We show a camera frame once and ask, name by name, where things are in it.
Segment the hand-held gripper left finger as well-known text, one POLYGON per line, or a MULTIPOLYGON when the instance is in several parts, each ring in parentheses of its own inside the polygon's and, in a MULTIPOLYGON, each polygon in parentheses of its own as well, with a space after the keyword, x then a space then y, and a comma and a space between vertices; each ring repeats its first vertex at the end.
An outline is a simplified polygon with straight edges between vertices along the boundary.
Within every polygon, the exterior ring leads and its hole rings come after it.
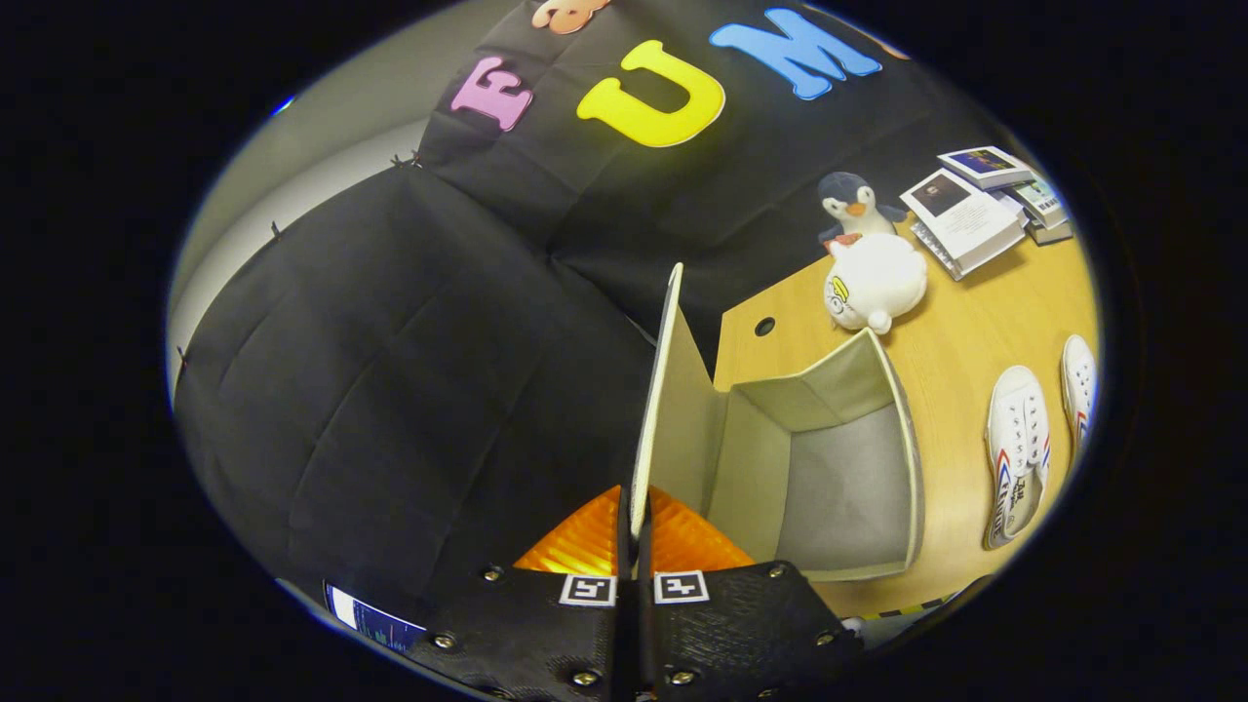
POLYGON ((612 486, 525 555, 463 565, 431 582, 413 612, 414 665, 508 701, 615 701, 631 681, 618 646, 636 632, 639 578, 612 486))

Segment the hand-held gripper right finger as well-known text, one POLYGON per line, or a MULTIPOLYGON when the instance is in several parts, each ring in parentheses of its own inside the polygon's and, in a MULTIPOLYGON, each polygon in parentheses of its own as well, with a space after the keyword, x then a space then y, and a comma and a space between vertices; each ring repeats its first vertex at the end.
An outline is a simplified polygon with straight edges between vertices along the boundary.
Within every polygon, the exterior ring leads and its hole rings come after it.
POLYGON ((646 491, 639 697, 806 701, 864 657, 796 565, 753 561, 678 498, 646 491))

